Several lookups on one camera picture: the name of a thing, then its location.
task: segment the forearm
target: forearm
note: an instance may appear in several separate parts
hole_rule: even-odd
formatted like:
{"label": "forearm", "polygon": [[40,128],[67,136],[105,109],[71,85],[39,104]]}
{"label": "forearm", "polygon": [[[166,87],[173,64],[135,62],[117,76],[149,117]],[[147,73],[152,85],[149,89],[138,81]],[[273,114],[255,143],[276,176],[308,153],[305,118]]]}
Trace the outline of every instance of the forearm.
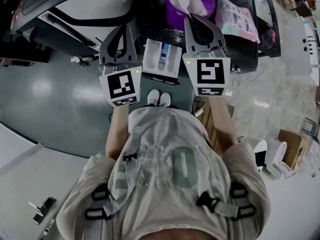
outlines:
{"label": "forearm", "polygon": [[209,97],[216,138],[222,153],[237,143],[235,122],[232,120],[223,97]]}
{"label": "forearm", "polygon": [[117,160],[120,156],[129,137],[128,123],[129,105],[115,107],[105,145],[107,157]]}

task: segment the tiled floor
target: tiled floor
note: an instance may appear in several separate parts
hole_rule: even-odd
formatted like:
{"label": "tiled floor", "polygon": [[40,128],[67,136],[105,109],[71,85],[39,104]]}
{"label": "tiled floor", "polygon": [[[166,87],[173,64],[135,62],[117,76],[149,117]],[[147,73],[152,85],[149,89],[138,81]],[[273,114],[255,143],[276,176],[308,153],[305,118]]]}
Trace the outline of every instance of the tiled floor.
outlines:
{"label": "tiled floor", "polygon": [[315,121],[319,110],[315,105],[316,87],[302,85],[291,79],[293,54],[288,21],[296,17],[290,6],[283,0],[273,0],[277,14],[281,40],[281,57],[259,58],[256,72],[232,75],[243,83],[239,88],[227,93],[227,99],[235,106],[234,116],[240,136],[257,138],[276,138],[281,128],[300,132],[304,118]]}

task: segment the cardboard box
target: cardboard box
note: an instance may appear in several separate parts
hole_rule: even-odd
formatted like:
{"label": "cardboard box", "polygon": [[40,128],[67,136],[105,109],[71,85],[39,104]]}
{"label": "cardboard box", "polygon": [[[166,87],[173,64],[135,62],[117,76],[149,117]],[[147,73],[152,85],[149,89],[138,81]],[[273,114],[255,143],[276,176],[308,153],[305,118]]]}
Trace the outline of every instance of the cardboard box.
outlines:
{"label": "cardboard box", "polygon": [[281,142],[286,142],[287,147],[283,157],[285,162],[291,169],[295,166],[297,159],[303,159],[306,155],[309,139],[293,131],[281,129],[278,135]]}
{"label": "cardboard box", "polygon": [[147,39],[143,54],[142,76],[166,84],[178,82],[182,48]]}

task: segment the flour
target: flour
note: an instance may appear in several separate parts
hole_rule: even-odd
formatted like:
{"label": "flour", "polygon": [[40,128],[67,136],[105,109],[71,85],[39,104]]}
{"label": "flour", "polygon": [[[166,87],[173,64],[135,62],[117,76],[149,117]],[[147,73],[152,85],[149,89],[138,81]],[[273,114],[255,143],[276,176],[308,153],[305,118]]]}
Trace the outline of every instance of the flour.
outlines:
{"label": "flour", "polygon": [[[170,2],[175,8],[184,12],[184,9],[181,7],[178,0],[170,0]],[[187,10],[190,14],[196,14],[200,16],[205,16],[208,13],[204,3],[201,0],[190,0]]]}
{"label": "flour", "polygon": [[185,41],[185,33],[183,31],[171,30],[171,36],[172,36],[172,42],[174,42],[174,45],[180,44],[181,42]]}

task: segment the shoe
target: shoe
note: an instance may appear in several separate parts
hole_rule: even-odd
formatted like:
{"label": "shoe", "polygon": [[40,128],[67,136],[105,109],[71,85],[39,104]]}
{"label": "shoe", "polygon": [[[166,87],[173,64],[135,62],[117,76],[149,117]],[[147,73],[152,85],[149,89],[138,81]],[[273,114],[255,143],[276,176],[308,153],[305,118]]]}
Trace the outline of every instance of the shoe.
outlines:
{"label": "shoe", "polygon": [[162,93],[160,97],[160,107],[169,107],[171,104],[171,97],[169,93]]}
{"label": "shoe", "polygon": [[160,97],[160,92],[158,90],[153,89],[152,91],[150,91],[147,98],[148,105],[154,104],[155,106],[157,106],[159,97]]}

